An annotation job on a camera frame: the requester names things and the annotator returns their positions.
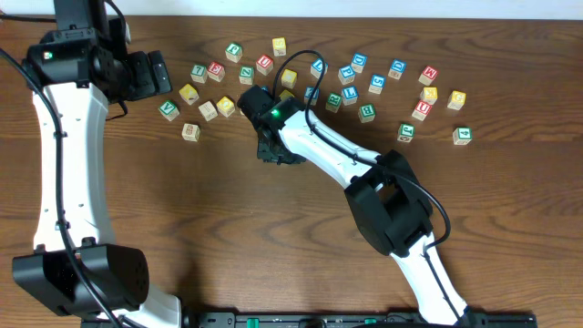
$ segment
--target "wooden surface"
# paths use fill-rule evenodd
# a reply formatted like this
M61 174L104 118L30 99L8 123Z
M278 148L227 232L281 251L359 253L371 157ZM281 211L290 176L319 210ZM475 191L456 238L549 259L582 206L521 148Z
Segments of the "wooden surface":
M321 51L330 63L317 113L347 138L380 152L401 151L419 180L443 202L453 234L439 248L456 289L488 311L532 311L541 327L583 322L583 24L578 22L130 17L130 50L162 50L174 85L170 95L130 103L127 118L105 131L107 205L120 244L146 253L152 282L189 305L241 312L386 312L414 308L399 268L361 237L342 189L311 163L277 167L255 159L257 138L239 113L205 122L204 101L237 100L247 86L238 67L271 54L285 36L288 55ZM4 22L0 44L17 58L51 25ZM244 47L228 61L231 41ZM361 124L357 106L337 114L325 97L339 93L338 68L354 52L369 60L355 85L358 104L377 108ZM393 58L408 66L369 94L373 73ZM195 63L226 65L221 83L195 84L187 106L178 90ZM276 57L276 68L284 58ZM311 56L291 69L303 98ZM411 118L426 65L439 69L440 98L423 122ZM268 84L275 70L256 83ZM0 322L3 326L78 326L58 318L18 288L11 259L32 251L40 206L40 141L23 79L0 62ZM445 108L451 90L467 93L458 113ZM157 111L179 104L168 122ZM110 114L117 114L117 106ZM396 143L413 122L410 145ZM185 122L201 127L198 143L182 140ZM474 130L454 146L457 126ZM442 220L434 216L436 234Z

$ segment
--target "black cable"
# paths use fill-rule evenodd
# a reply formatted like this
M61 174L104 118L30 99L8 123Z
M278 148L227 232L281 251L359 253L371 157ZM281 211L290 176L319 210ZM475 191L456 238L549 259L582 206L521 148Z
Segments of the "black cable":
M315 124L312 124L310 122L310 104L312 103L312 99L314 94L316 93L316 91L318 90L320 84L322 83L322 79L325 73L325 68L326 68L326 62L324 61L324 57L322 56L322 54L320 54L318 51L315 50L302 50L302 51L298 51L297 53L291 55L286 61L283 62L283 64L281 64L280 69L277 71L277 74L275 75L275 79L273 81L273 90L271 92L271 97L273 99L275 99L275 88L277 87L277 81L279 80L280 77L280 73L283 70L283 68L290 62L292 61L295 57L302 55L302 54L315 54L318 58L320 58L320 60L322 61L322 72L320 74L320 77L318 77L318 81L316 82L316 85L313 88L313 92L310 94L310 97L308 98L308 101L306 102L306 107L305 107L305 119L306 119L306 124L308 125L308 127L310 128L311 133L315 134L318 138L320 138L322 141L324 141L328 146L338 150L339 152L341 152L343 155L345 155L346 157L348 157L349 159L352 159L355 162L359 162L362 163L364 165L368 165L371 168L375 168L375 169L379 169L380 171L385 172L385 174L389 175L389 176L394 176L402 181L407 182L408 184L410 184L411 186L415 187L416 189L418 189L419 191L421 191L436 207L437 210L439 210L439 213L442 215L442 217L444 218L444 223L445 223L445 232L444 235L442 237L440 237L438 240L433 241L427 245L424 246L423 249L423 256L425 258L425 260L427 261L427 264L429 265L429 269L431 270L431 273L434 275L435 281L437 282L437 285L439 286L439 289L441 290L442 294L444 295L444 299L447 302L447 304L449 305L450 309L452 310L452 312L455 314L455 318L461 322L461 318L459 316L459 314L457 313L457 311L455 310L454 305L451 303L449 297L447 296L447 292L445 291L445 288L443 286L443 284L441 283L441 280L439 279L439 276L437 275L437 272L435 271L435 268L433 266L433 264L431 263L429 254L427 253L427 250L429 250L432 247L435 247L445 241L447 241L447 239L449 238L449 235L451 234L451 222L449 220L449 216L447 215L447 212L445 211L444 206L439 202L439 200L437 200L437 198L431 194L431 192L429 192L429 190L427 190L426 188L424 188L422 185L420 185L419 183L413 181L411 178L409 178L406 174L403 174L401 172L398 172L394 169L389 169L387 167L384 167L382 165L379 165L378 163L375 162L371 162L369 160L366 159L360 159L358 157L357 153L352 153L350 150L347 150L345 148L343 148L342 146L334 143L333 141L327 139L320 131L318 131L318 129L316 129Z
M41 88L36 84L36 82L33 80L33 78L31 78L30 75L28 75L28 73L26 73L26 71L20 66L20 64L18 64L10 55L8 55L2 47L0 47L0 56L4 57L6 59L6 61L8 61L8 63L10 65L12 65L12 67L14 67L18 71L18 73L20 73L20 75L22 75L25 78L26 82L28 82L28 85L38 94L38 96L41 98L41 100L45 104L46 110L48 110L48 113L50 114L51 119L53 120L53 125L55 126L54 137L55 137L55 146L56 146L56 149L55 149L55 153L56 153L56 165L55 165L55 168L56 168L56 175L55 175L56 217L57 217L58 228L59 228L59 231L61 233L61 238L63 239L63 245L65 245L66 256L68 257L69 261L71 262L71 267L73 268L73 271L77 275L77 278L81 281L81 283L83 283L85 288L87 288L87 291L89 292L89 294L91 294L91 296L95 299L96 303L101 308L101 311L103 311L106 314L106 316L109 318L109 320L113 323L113 325L115 327L123 328L123 326L119 322L118 318L116 318L116 315L111 311L111 309L109 309L107 304L103 301L101 296L99 296L99 294L97 293L97 291L95 290L95 288L93 287L91 282L89 281L88 277L83 273L83 270L81 269L81 265L79 264L79 262L77 261L77 258L75 257L75 251L73 251L73 247L71 246L71 240L70 240L70 236L68 234L67 224L66 224L66 220L65 220L65 209L63 206L63 137L64 137L64 134L63 134L63 130L61 128L61 123L59 121L57 113L56 113L55 109L53 108L53 105L50 103L48 98L45 96L45 94L42 92Z
M6 15L6 14L0 14L0 19L14 20L16 22L56 23L55 18L23 17L23 16Z

